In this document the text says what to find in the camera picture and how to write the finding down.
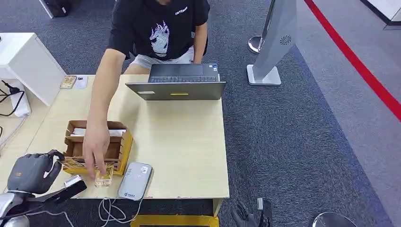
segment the cardboard organizer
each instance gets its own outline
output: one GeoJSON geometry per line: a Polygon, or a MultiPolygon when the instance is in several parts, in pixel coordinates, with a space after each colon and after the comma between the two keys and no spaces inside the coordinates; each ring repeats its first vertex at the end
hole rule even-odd
{"type": "MultiPolygon", "coordinates": [[[[64,152],[65,164],[63,170],[69,174],[87,174],[86,164],[82,155],[83,136],[71,136],[75,128],[86,129],[87,121],[69,121],[65,131],[64,152]]],[[[107,122],[109,129],[125,129],[122,136],[111,136],[110,144],[105,154],[105,162],[114,165],[114,175],[123,175],[130,156],[132,135],[121,122],[107,122]]]]}

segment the white shorts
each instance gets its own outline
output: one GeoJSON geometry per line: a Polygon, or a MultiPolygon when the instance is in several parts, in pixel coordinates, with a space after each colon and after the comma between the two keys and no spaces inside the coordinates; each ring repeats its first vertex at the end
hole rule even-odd
{"type": "Polygon", "coordinates": [[[157,58],[151,58],[146,55],[138,54],[135,60],[131,64],[138,64],[144,68],[150,69],[153,64],[191,64],[193,63],[193,46],[181,57],[169,60],[159,60],[157,58]]]}

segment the white cabinet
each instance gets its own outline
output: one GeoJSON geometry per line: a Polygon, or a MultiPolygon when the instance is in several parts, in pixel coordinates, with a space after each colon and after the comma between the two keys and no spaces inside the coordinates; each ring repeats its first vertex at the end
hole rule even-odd
{"type": "Polygon", "coordinates": [[[401,22],[401,0],[367,0],[392,22],[401,22]]]}
{"type": "Polygon", "coordinates": [[[18,79],[46,105],[66,73],[35,33],[0,33],[0,79],[18,79]]]}

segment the red line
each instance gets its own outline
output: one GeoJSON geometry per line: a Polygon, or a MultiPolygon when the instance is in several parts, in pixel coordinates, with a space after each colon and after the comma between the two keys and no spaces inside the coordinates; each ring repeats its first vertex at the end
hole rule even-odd
{"type": "Polygon", "coordinates": [[[313,0],[304,0],[309,9],[313,12],[317,20],[335,42],[341,52],[345,55],[348,61],[354,66],[365,82],[376,93],[376,95],[384,102],[391,112],[401,122],[401,104],[395,99],[390,92],[376,79],[376,77],[367,69],[361,62],[358,56],[345,43],[341,36],[336,32],[330,22],[324,17],[323,13],[318,9],[313,0]]]}

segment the white power bank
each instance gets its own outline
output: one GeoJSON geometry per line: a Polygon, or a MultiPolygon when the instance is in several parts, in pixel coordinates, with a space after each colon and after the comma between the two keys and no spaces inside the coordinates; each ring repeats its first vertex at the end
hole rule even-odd
{"type": "Polygon", "coordinates": [[[151,173],[152,167],[148,164],[139,162],[129,163],[118,189],[118,195],[134,201],[142,200],[151,173]]]}

